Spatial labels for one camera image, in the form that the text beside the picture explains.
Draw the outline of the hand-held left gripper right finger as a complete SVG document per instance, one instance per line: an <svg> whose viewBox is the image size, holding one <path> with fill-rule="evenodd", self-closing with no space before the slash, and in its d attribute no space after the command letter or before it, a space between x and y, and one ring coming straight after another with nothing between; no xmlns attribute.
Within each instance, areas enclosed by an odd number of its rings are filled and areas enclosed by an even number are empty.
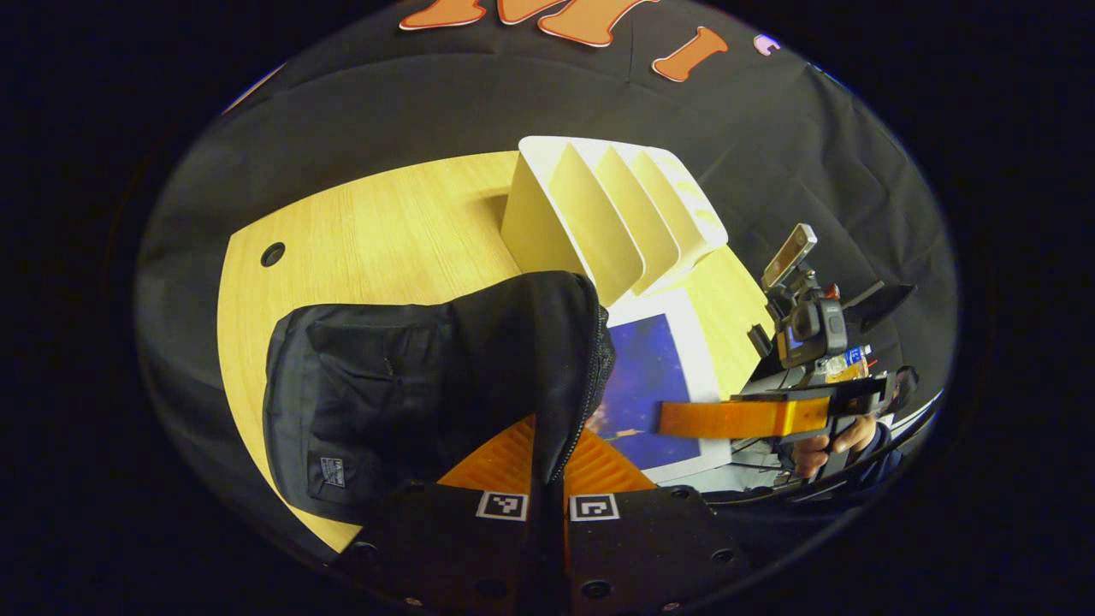
<svg viewBox="0 0 1095 616"><path fill-rule="evenodd" d="M591 430L562 479L567 613L681 613L751 573L695 488L657 486Z"/></svg>

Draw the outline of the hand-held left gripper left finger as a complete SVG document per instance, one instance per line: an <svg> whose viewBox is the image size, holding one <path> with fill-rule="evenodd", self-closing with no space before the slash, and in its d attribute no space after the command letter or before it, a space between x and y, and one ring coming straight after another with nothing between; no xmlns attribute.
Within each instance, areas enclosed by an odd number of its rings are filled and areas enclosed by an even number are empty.
<svg viewBox="0 0 1095 616"><path fill-rule="evenodd" d="M535 580L543 502L535 418L527 417L441 480L369 507L336 569L412 613L520 613Z"/></svg>

